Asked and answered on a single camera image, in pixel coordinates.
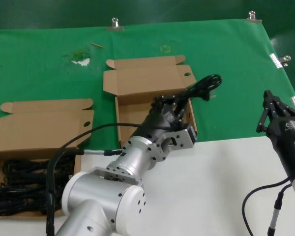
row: cardboard box flap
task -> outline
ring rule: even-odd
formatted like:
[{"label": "cardboard box flap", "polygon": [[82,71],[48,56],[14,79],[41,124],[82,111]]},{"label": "cardboard box flap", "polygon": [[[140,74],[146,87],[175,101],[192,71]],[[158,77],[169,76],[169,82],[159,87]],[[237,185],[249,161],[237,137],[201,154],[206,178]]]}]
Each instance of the cardboard box flap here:
[{"label": "cardboard box flap", "polygon": [[127,69],[135,67],[154,67],[176,65],[185,61],[184,55],[153,58],[134,58],[122,60],[107,60],[106,63],[112,69]]},{"label": "cardboard box flap", "polygon": [[108,60],[116,70],[104,71],[104,90],[121,96],[184,89],[196,82],[184,56]]},{"label": "cardboard box flap", "polygon": [[[1,117],[0,151],[59,148],[91,129],[93,114],[93,110],[75,109],[16,113]],[[85,135],[68,147],[76,147],[89,136]]]},{"label": "cardboard box flap", "polygon": [[67,99],[30,102],[5,102],[0,109],[7,113],[78,111],[90,108],[92,99]]}]

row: metal clamp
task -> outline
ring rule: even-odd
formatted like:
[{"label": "metal clamp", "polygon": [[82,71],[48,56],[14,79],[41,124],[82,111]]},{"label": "metal clamp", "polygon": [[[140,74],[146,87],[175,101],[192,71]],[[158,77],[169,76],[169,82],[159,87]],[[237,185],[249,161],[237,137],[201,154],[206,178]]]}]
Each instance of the metal clamp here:
[{"label": "metal clamp", "polygon": [[107,180],[120,181],[125,182],[131,185],[136,185],[141,187],[143,185],[142,179],[135,178],[132,175],[123,174],[121,172],[117,172],[116,170],[109,170],[109,168],[95,167],[90,171],[92,175],[101,176]]},{"label": "metal clamp", "polygon": [[290,61],[292,58],[290,57],[290,56],[288,56],[288,55],[286,55],[286,56],[284,56],[284,57],[282,57],[282,58],[279,58],[279,62],[284,66],[284,67],[286,67],[286,66],[288,66],[288,61]]},{"label": "metal clamp", "polygon": [[245,19],[247,22],[253,22],[253,23],[262,23],[262,20],[256,19],[256,12],[255,11],[249,11],[249,17]]},{"label": "metal clamp", "polygon": [[[165,145],[166,140],[171,140],[173,144]],[[149,144],[148,150],[151,156],[155,158],[155,161],[164,161],[170,151],[192,148],[193,142],[190,138],[188,130],[183,129],[181,131],[173,131],[164,133],[155,144]]]},{"label": "metal clamp", "polygon": [[114,17],[112,19],[112,26],[111,27],[107,27],[107,30],[109,30],[109,31],[123,31],[124,28],[123,28],[123,26],[120,26],[119,25],[118,18],[117,17]]}]

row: white surface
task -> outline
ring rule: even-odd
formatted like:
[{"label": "white surface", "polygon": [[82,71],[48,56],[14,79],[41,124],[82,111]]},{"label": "white surface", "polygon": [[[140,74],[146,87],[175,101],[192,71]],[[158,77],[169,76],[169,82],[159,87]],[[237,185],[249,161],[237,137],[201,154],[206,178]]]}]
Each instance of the white surface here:
[{"label": "white surface", "polygon": [[83,175],[88,174],[88,172],[78,172],[77,174],[75,174],[67,183],[67,185],[65,186],[63,193],[62,193],[62,198],[61,198],[61,207],[62,207],[62,211],[65,215],[69,215],[69,209],[68,209],[68,200],[69,200],[69,195],[71,192],[71,189],[73,187],[73,185],[75,184],[75,182]]},{"label": "white surface", "polygon": [[[82,170],[106,167],[116,157],[84,156]],[[197,143],[170,153],[143,177],[147,204],[135,236],[248,236],[241,217],[246,194],[286,178],[267,137]],[[247,202],[255,236],[266,235],[280,187]],[[295,193],[285,193],[275,236],[295,236]],[[55,220],[58,230],[65,217]],[[45,236],[44,221],[0,220],[0,236]]]},{"label": "white surface", "polygon": [[141,231],[146,197],[141,187],[132,185],[124,193],[117,210],[116,230],[123,236]]}]

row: cardboard box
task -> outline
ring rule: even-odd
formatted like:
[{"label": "cardboard box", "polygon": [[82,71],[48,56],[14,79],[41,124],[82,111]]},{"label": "cardboard box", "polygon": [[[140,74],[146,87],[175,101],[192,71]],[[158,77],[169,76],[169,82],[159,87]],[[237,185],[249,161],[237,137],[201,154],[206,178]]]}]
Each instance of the cardboard box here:
[{"label": "cardboard box", "polygon": [[[91,99],[3,103],[0,109],[10,115],[0,118],[0,183],[4,174],[2,162],[8,159],[47,160],[59,147],[91,129],[94,111],[88,110]],[[85,135],[68,148],[86,140]],[[81,169],[81,157],[76,156],[74,173]],[[41,219],[40,212],[22,212],[0,218]]]},{"label": "cardboard box", "polygon": [[[141,124],[155,96],[175,94],[196,82],[189,65],[180,65],[184,56],[107,60],[114,70],[104,71],[104,91],[116,95],[117,122]],[[185,123],[197,132],[191,102],[186,107]],[[118,127],[120,147],[135,127]]]}]

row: robotic arm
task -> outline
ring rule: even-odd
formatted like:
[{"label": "robotic arm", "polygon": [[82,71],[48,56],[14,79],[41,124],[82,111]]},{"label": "robotic arm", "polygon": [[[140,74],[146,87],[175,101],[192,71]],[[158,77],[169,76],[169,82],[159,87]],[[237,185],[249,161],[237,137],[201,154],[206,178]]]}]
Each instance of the robotic arm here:
[{"label": "robotic arm", "polygon": [[[107,168],[80,172],[69,181],[62,195],[62,209],[69,218],[56,236],[132,234],[146,205],[144,173],[164,161],[171,150],[192,148],[197,139],[193,127],[183,125],[171,107],[165,104],[161,112],[153,108],[144,126],[132,134],[122,154]],[[156,125],[182,127],[172,132],[145,128]]]},{"label": "robotic arm", "polygon": [[[149,115],[123,144],[116,161],[106,168],[95,167],[90,173],[77,173],[68,182],[61,204],[69,217],[56,236],[109,236],[114,232],[131,235],[140,225],[140,214],[146,205],[142,176],[157,162],[164,161],[170,151],[193,147],[197,136],[194,128],[184,123],[185,106],[193,97],[208,101],[209,92],[221,83],[219,75],[209,75],[186,91],[156,97]],[[50,161],[47,170],[47,236],[54,236],[53,169],[66,152],[65,147],[83,135],[112,125],[115,124],[81,134],[62,146]],[[84,150],[84,154],[96,153]]]},{"label": "robotic arm", "polygon": [[[295,191],[295,109],[269,90],[264,93],[263,107],[257,132],[265,132],[270,138]],[[270,120],[268,127],[265,126],[267,117]]]}]

